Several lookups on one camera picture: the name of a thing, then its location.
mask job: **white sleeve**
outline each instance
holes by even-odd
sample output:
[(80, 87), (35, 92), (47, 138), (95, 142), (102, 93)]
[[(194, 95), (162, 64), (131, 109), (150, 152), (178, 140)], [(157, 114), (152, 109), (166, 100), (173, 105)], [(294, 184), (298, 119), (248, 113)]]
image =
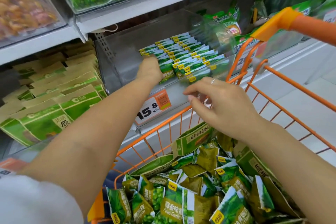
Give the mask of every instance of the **white sleeve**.
[(28, 176), (0, 179), (0, 222), (6, 224), (83, 224), (77, 202), (65, 189)]

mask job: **floor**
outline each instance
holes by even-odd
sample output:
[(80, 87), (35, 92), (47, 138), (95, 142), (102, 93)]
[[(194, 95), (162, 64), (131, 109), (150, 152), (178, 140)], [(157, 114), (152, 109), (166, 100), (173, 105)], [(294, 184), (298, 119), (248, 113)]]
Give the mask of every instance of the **floor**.
[[(336, 105), (336, 69), (304, 86), (313, 93)], [(293, 88), (291, 93), (278, 99), (276, 102), (291, 112), (292, 115), (296, 116), (312, 130), (316, 131), (330, 144), (336, 146), (336, 113), (334, 111), (295, 88)], [(278, 111), (278, 107), (269, 103), (262, 111), (261, 115), (270, 120)], [(292, 121), (293, 119), (284, 112), (280, 112), (280, 114), (273, 120), (273, 122), (278, 123), (283, 127), (289, 125), (287, 130), (296, 139), (301, 139), (309, 134), (303, 126), (297, 122), (292, 123)], [(303, 139), (302, 143), (315, 153), (320, 152), (319, 156), (336, 166), (336, 152), (331, 149), (325, 150), (328, 147), (318, 138), (310, 135)]]

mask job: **right hand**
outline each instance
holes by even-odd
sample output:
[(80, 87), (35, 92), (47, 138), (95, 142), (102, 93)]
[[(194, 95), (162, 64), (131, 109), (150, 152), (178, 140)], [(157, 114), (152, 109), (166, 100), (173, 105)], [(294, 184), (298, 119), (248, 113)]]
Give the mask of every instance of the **right hand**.
[[(247, 143), (252, 137), (258, 137), (267, 125), (255, 110), (245, 91), (234, 84), (204, 77), (187, 87), (183, 94), (188, 95), (193, 110), (209, 125), (229, 137)], [(212, 108), (203, 102), (212, 102)]]

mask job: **orange shopping cart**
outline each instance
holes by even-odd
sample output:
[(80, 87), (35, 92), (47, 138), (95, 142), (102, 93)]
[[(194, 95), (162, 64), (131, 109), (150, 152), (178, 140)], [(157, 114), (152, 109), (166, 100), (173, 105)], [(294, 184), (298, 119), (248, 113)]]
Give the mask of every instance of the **orange shopping cart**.
[[(264, 60), (261, 60), (261, 59), (258, 59), (258, 58), (254, 58), (254, 60), (251, 59), (252, 54), (257, 50), (257, 48), (259, 48), (265, 42), (267, 42), (271, 38), (271, 36), (273, 36), (280, 29), (284, 29), (284, 30), (287, 30), (287, 31), (297, 31), (301, 34), (308, 35), (312, 38), (315, 38), (315, 39), (318, 39), (318, 40), (321, 40), (323, 42), (326, 42), (326, 43), (329, 43), (331, 45), (336, 46), (336, 37), (335, 37), (336, 36), (336, 25), (335, 24), (327, 23), (327, 22), (324, 22), (324, 21), (321, 21), (321, 20), (318, 20), (318, 19), (315, 19), (315, 18), (312, 18), (312, 17), (306, 17), (303, 14), (292, 10), (291, 8), (285, 8), (284, 10), (282, 10), (281, 12), (276, 14), (273, 18), (271, 18), (265, 25), (263, 25), (261, 28), (259, 28), (257, 31), (255, 31), (252, 34), (252, 37), (250, 39), (248, 39), (243, 44), (242, 48), (240, 49), (240, 51), (237, 54), (237, 57), (236, 57), (236, 59), (233, 63), (233, 66), (231, 67), (231, 69), (229, 70), (229, 73), (226, 76), (226, 81), (229, 82), (229, 83), (234, 83), (234, 84), (240, 85), (243, 77), (247, 74), (248, 67), (250, 66), (251, 63), (253, 63), (254, 74), (252, 75), (251, 80), (249, 82), (247, 82), (247, 87), (246, 87), (245, 91), (248, 92), (248, 90), (250, 90), (251, 88), (256, 91), (256, 95), (254, 96), (252, 102), (254, 102), (257, 97), (265, 98), (266, 104), (261, 108), (259, 114), (261, 114), (264, 111), (266, 106), (268, 106), (270, 104), (273, 104), (277, 108), (277, 112), (275, 113), (274, 116), (272, 116), (270, 121), (274, 121), (274, 119), (280, 113), (284, 113), (285, 115), (287, 115), (291, 119), (289, 124), (284, 126), (285, 129), (288, 129), (292, 124), (297, 123), (298, 125), (300, 125), (305, 130), (304, 136), (302, 136), (301, 138), (298, 138), (299, 141), (302, 142), (304, 140), (307, 140), (307, 138), (309, 138), (310, 136), (314, 136), (324, 144), (323, 149), (317, 151), (316, 154), (321, 154), (321, 153), (326, 152), (326, 151), (336, 152), (336, 147), (335, 146), (333, 146), (331, 143), (329, 143), (327, 140), (325, 140), (322, 136), (320, 136), (318, 133), (316, 133), (314, 130), (312, 130), (310, 127), (308, 127), (306, 124), (304, 124), (297, 117), (292, 115), (287, 109), (285, 109), (284, 107), (279, 105), (277, 102), (275, 102), (273, 99), (271, 99), (265, 93), (263, 93), (261, 90), (259, 90), (253, 84), (253, 80), (256, 77), (256, 75), (265, 71), (265, 70), (267, 70), (268, 72), (274, 74), (275, 76), (277, 76), (280, 79), (284, 80), (285, 82), (291, 84), (292, 86), (294, 86), (298, 90), (300, 90), (300, 91), (304, 92), (305, 94), (307, 94), (308, 96), (312, 97), (316, 101), (320, 102), (321, 104), (323, 104), (324, 106), (326, 106), (330, 110), (336, 112), (336, 106), (335, 105), (333, 105), (332, 103), (330, 103), (330, 102), (326, 101), (325, 99), (319, 97), (317, 94), (308, 90), (304, 86), (301, 86), (297, 82), (291, 80), (290, 78), (286, 77), (282, 73), (280, 73), (280, 72), (276, 71), (275, 69), (271, 68), (270, 66), (268, 66), (268, 60), (267, 59), (264, 59)], [(248, 44), (251, 41), (253, 41), (254, 39), (258, 39), (259, 42), (250, 50), (239, 75), (237, 75), (237, 76), (235, 76), (234, 78), (231, 79), (233, 71), (235, 70), (235, 68), (237, 66), (238, 60), (240, 59), (243, 52), (247, 48)], [(166, 144), (167, 144), (167, 142), (171, 143), (172, 140), (173, 140), (173, 138), (172, 138), (172, 128), (171, 128), (172, 123), (173, 122), (175, 122), (175, 123), (178, 122), (179, 123), (179, 134), (182, 134), (184, 132), (184, 131), (182, 131), (183, 115), (185, 115), (187, 112), (190, 112), (190, 109), (191, 109), (191, 106), (185, 108), (184, 110), (182, 110), (179, 113), (172, 116), (170, 119), (166, 120), (162, 124), (158, 125), (157, 127), (153, 128), (149, 132), (142, 135), (140, 138), (138, 138), (133, 143), (131, 143), (128, 146), (119, 150), (119, 152), (117, 154), (117, 159), (121, 162), (127, 163), (130, 166), (130, 168), (127, 169), (127, 170), (118, 170), (116, 168), (112, 168), (112, 172), (115, 172), (115, 173), (118, 174), (117, 177), (114, 180), (115, 188), (117, 188), (117, 184), (121, 183), (121, 180), (126, 173), (131, 172), (131, 171), (141, 167), (143, 164), (153, 160), (154, 158), (156, 158), (160, 155), (164, 155), (165, 152), (168, 152), (170, 150), (170, 144), (168, 143), (168, 145), (165, 145), (164, 143), (165, 142), (166, 142)], [(189, 120), (188, 129), (192, 125), (193, 115), (194, 115), (194, 120), (195, 120), (195, 114), (191, 110), (191, 116), (190, 116), (190, 120)], [(201, 122), (201, 118), (197, 116), (196, 119), (197, 119), (197, 124), (199, 124)], [(170, 135), (169, 139), (170, 140), (163, 140), (162, 137), (160, 137), (160, 136), (162, 136), (162, 135), (160, 135), (160, 129), (163, 128), (164, 126), (166, 126), (166, 127), (169, 126), (169, 135)], [(159, 143), (160, 143), (160, 150), (157, 151), (157, 152), (154, 152), (154, 150), (151, 148), (151, 146), (147, 142), (147, 138), (149, 136), (153, 135), (153, 134), (157, 134), (157, 137), (158, 137), (158, 140), (159, 140)], [(146, 145), (148, 146), (148, 148), (151, 152), (151, 155), (147, 158), (144, 158), (143, 156), (141, 156), (141, 154), (135, 148), (135, 145), (139, 144), (142, 141), (146, 143)], [(132, 153), (134, 155), (137, 155), (141, 159), (141, 161), (137, 164), (130, 163), (127, 159), (122, 157), (122, 154), (126, 151), (132, 151)], [(91, 221), (92, 224), (93, 223), (99, 223), (99, 222), (111, 221), (111, 218), (109, 216), (107, 216), (106, 211), (104, 211), (104, 205), (105, 205), (105, 209), (108, 209), (106, 204), (108, 205), (108, 202), (103, 200), (103, 193), (100, 193), (97, 196), (97, 199), (96, 199), (96, 201), (95, 201), (95, 203), (94, 203), (94, 205), (93, 205), (93, 207), (92, 207), (92, 209), (91, 209), (91, 211), (88, 215), (88, 221)]]

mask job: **right arm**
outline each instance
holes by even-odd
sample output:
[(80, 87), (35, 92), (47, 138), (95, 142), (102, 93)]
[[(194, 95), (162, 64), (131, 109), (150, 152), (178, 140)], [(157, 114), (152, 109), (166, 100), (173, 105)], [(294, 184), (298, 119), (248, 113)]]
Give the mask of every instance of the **right arm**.
[[(336, 168), (297, 141), (280, 125), (262, 118), (244, 90), (203, 78), (184, 94), (194, 111), (220, 132), (247, 144), (271, 169), (309, 222), (334, 222)], [(207, 95), (212, 108), (194, 95)]]

